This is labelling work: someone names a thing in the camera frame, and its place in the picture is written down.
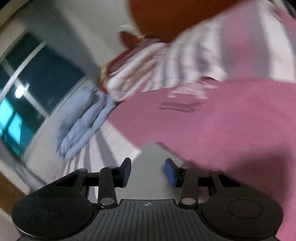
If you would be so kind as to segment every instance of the window bar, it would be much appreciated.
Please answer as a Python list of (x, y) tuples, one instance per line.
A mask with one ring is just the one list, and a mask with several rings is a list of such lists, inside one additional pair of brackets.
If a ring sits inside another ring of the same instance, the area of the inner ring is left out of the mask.
[(35, 55), (45, 46), (45, 42), (42, 42), (38, 45), (37, 48), (35, 48), (32, 53), (29, 54), (29, 56), (24, 60), (24, 62), (21, 63), (21, 65), (16, 69), (16, 71), (13, 73), (13, 75), (10, 77), (6, 85), (4, 86), (1, 94), (0, 94), (0, 103), (4, 100), (4, 97), (10, 90), (10, 88), (13, 86), (15, 80), (17, 79), (18, 75), (23, 71), (23, 69), (26, 67), (26, 65), (35, 57)]
[[(14, 70), (12, 69), (12, 67), (10, 66), (10, 64), (8, 63), (8, 61), (5, 58), (2, 60), (1, 65), (10, 77), (14, 74)], [(22, 82), (19, 80), (18, 77), (16, 77), (13, 84), (16, 87), (18, 87), (19, 85), (23, 86)], [(46, 110), (38, 103), (38, 101), (28, 91), (25, 91), (23, 96), (45, 118), (47, 118), (49, 116), (49, 114), (46, 112)]]

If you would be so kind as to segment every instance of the striped pillow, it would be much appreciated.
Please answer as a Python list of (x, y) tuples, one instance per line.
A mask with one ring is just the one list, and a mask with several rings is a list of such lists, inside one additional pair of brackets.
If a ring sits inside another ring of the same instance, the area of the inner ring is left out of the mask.
[(296, 22), (278, 11), (268, 0), (242, 1), (187, 29), (170, 44), (143, 91), (202, 77), (218, 81), (262, 77), (295, 83), (296, 38), (290, 31)]

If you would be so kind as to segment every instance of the wooden headboard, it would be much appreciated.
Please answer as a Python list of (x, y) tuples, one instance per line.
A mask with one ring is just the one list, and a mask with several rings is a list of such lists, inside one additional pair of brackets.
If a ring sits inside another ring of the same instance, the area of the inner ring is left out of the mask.
[(180, 32), (239, 0), (128, 0), (132, 17), (142, 34), (170, 42)]

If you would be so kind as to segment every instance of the pink blanket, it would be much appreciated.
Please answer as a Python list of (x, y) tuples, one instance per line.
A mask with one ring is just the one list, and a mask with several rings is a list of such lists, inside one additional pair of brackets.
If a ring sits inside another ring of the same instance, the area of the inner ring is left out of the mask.
[(160, 142), (203, 170), (221, 169), (284, 210), (277, 237), (296, 240), (296, 85), (207, 80), (136, 93), (109, 121), (135, 146)]

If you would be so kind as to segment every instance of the bright light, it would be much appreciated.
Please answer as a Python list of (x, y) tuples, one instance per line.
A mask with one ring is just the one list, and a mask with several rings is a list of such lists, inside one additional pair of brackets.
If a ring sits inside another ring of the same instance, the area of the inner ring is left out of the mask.
[(25, 88), (22, 85), (19, 85), (15, 91), (15, 97), (18, 99), (21, 98), (24, 92), (25, 92)]

